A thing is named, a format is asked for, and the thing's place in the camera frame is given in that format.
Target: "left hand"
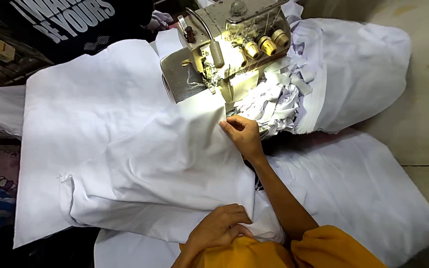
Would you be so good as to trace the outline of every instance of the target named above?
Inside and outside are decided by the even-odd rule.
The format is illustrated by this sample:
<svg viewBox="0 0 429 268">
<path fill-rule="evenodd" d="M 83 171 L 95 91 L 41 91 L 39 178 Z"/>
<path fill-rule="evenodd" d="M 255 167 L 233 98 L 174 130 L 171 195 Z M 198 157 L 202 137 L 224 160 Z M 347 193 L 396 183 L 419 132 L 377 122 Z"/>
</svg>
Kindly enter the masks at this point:
<svg viewBox="0 0 429 268">
<path fill-rule="evenodd" d="M 215 208 L 193 229 L 172 268 L 189 267 L 204 249 L 229 246 L 239 235 L 253 237 L 248 228 L 238 223 L 253 223 L 242 205 L 228 204 Z"/>
</svg>

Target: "white sack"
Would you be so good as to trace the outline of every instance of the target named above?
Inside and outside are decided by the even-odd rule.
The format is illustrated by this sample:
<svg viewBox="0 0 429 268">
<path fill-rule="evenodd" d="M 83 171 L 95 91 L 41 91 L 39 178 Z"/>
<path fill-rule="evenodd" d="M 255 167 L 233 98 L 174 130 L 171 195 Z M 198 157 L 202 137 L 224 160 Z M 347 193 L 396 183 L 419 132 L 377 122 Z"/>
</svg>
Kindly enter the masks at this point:
<svg viewBox="0 0 429 268">
<path fill-rule="evenodd" d="M 405 89 L 411 41 L 403 30 L 335 19 L 307 19 L 291 26 L 291 49 L 301 39 L 315 40 L 313 46 L 319 48 L 314 52 L 311 45 L 304 48 L 307 62 L 319 58 L 326 66 L 325 99 L 309 102 L 323 102 L 314 130 L 337 132 L 368 119 Z M 312 87 L 314 93 L 322 90 Z"/>
<path fill-rule="evenodd" d="M 26 87 L 0 87 L 0 131 L 21 137 Z"/>
<path fill-rule="evenodd" d="M 183 242 L 230 203 L 256 219 L 253 173 L 218 125 L 222 98 L 170 102 L 145 41 L 41 70 L 27 89 L 14 247 L 87 224 Z"/>
<path fill-rule="evenodd" d="M 63 177 L 63 212 L 79 224 L 181 243 L 202 219 L 177 222 L 193 210 L 237 203 L 253 218 L 254 174 L 218 124 L 224 105 L 206 90 L 151 116 L 134 114 L 133 132 Z"/>
<path fill-rule="evenodd" d="M 353 129 L 293 143 L 268 160 L 296 198 L 307 190 L 301 204 L 319 225 L 342 229 L 392 268 L 429 246 L 429 204 L 387 146 Z"/>
</svg>

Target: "folded white fabric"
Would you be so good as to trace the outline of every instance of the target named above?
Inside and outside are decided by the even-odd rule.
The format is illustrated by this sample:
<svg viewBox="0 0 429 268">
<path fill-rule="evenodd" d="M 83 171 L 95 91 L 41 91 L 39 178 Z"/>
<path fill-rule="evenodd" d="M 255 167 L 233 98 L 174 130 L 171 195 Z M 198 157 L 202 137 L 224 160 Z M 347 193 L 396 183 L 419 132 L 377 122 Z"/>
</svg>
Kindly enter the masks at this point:
<svg viewBox="0 0 429 268">
<path fill-rule="evenodd" d="M 26 86 L 0 87 L 0 131 L 21 137 Z"/>
<path fill-rule="evenodd" d="M 346 129 L 337 135 L 300 135 L 277 147 L 268 161 L 319 225 L 344 230 L 391 268 L 429 246 L 429 204 L 375 138 Z M 276 221 L 267 199 L 258 204 L 264 195 L 264 191 L 255 193 L 254 214 L 258 211 Z M 271 229 L 264 237 L 279 234 L 280 230 Z M 95 243 L 95 265 L 122 268 L 137 262 L 141 268 L 158 267 L 142 265 L 152 261 L 149 252 L 166 252 L 159 267 L 170 266 L 178 253 L 176 244 L 103 230 Z"/>
<path fill-rule="evenodd" d="M 291 31 L 288 57 L 268 66 L 265 84 L 235 104 L 268 135 L 340 131 L 381 112 L 405 89 L 411 44 L 404 31 L 334 19 L 297 21 Z M 279 89 L 279 99 L 266 100 Z M 290 103 L 289 94 L 298 98 L 280 105 Z"/>
<path fill-rule="evenodd" d="M 78 224 L 181 243 L 197 222 L 177 219 L 192 210 L 237 203 L 252 218 L 254 174 L 218 124 L 224 105 L 221 93 L 203 91 L 151 116 L 134 114 L 133 132 L 62 178 L 63 212 Z"/>
</svg>

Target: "overlock sewing machine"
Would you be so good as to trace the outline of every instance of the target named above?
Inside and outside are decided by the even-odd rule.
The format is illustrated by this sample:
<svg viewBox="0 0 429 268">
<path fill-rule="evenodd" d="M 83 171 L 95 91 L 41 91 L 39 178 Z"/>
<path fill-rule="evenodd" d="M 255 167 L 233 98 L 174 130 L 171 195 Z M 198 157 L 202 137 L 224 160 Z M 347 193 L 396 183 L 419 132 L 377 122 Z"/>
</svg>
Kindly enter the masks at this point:
<svg viewBox="0 0 429 268">
<path fill-rule="evenodd" d="M 264 76 L 264 68 L 286 56 L 289 23 L 281 5 L 288 0 L 220 0 L 179 16 L 184 48 L 160 61 L 170 98 L 180 102 L 209 89 L 223 94 L 226 111 Z"/>
</svg>

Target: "concrete floor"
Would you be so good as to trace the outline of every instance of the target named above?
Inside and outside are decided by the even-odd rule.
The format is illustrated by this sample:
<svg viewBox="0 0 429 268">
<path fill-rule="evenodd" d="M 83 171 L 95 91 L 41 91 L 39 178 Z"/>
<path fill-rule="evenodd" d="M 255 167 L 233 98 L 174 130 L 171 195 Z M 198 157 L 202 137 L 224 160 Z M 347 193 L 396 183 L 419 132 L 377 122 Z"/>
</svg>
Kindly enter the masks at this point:
<svg viewBox="0 0 429 268">
<path fill-rule="evenodd" d="M 304 6 L 306 18 L 368 21 L 410 35 L 413 48 L 405 92 L 355 128 L 388 145 L 429 202 L 429 0 L 307 0 Z M 429 248 L 403 268 L 429 268 Z"/>
</svg>

